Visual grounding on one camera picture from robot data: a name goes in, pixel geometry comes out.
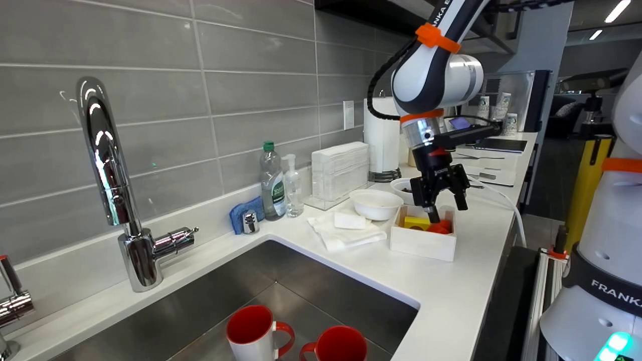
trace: white bowl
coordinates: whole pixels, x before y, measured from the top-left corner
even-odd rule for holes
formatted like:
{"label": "white bowl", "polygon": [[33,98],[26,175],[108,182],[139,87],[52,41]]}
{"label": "white bowl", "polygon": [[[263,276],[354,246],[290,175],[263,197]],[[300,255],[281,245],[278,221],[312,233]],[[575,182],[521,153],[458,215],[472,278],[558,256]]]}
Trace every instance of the white bowl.
{"label": "white bowl", "polygon": [[377,223],[389,221],[403,205],[397,194],[376,188],[357,188],[349,192],[349,198],[361,216]]}

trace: ceiling light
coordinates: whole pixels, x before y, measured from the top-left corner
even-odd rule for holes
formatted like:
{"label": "ceiling light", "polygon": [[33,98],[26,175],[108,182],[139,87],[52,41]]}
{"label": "ceiling light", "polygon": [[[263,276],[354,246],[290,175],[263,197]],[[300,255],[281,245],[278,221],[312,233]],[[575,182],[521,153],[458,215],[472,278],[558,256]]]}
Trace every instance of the ceiling light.
{"label": "ceiling light", "polygon": [[595,32],[589,37],[589,41],[595,41],[600,34],[601,34],[601,28],[595,30]]}
{"label": "ceiling light", "polygon": [[630,7],[630,0],[619,0],[614,10],[605,16],[605,25],[612,25],[624,10]]}

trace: soap dispenser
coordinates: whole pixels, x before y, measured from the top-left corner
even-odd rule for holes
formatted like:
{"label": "soap dispenser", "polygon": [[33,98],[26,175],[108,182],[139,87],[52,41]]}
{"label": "soap dispenser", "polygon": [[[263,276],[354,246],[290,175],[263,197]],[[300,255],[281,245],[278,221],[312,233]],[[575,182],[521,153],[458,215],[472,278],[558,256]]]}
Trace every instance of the soap dispenser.
{"label": "soap dispenser", "polygon": [[282,182],[284,182],[284,215],[295,219],[302,212],[302,203],[300,203],[300,177],[295,168],[295,154],[284,154],[282,156]]}

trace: ceiling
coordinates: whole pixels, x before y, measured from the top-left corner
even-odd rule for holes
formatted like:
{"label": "ceiling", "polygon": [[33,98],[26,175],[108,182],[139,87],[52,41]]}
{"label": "ceiling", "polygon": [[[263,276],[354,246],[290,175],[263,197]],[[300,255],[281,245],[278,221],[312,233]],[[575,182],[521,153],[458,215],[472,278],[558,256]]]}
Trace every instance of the ceiling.
{"label": "ceiling", "polygon": [[[603,23],[617,2],[619,0],[575,0],[568,46],[642,41],[642,0],[631,0],[614,25]],[[591,43],[589,37],[598,28],[603,32],[595,43]]]}
{"label": "ceiling", "polygon": [[575,0],[570,30],[575,32],[575,30],[595,30],[595,28],[608,28],[608,26],[642,25],[639,0],[631,0],[631,5],[621,12],[621,16],[614,25],[603,25],[603,19],[617,2],[619,0]]}

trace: mug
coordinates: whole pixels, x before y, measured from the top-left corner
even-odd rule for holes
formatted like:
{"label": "mug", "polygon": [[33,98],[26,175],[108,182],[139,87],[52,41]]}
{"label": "mug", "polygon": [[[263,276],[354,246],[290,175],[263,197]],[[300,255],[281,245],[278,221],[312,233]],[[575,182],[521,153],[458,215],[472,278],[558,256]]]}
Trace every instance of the mug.
{"label": "mug", "polygon": [[[288,341],[272,349],[272,333],[288,335]],[[227,324],[227,343],[236,361],[272,361],[281,359],[295,345],[295,332],[290,325],[275,322],[272,313],[263,305],[249,305],[239,310]]]}
{"label": "mug", "polygon": [[300,361],[307,354],[314,354],[319,361],[366,361],[367,345],[357,329],[334,325],[324,329],[317,341],[302,345]]}

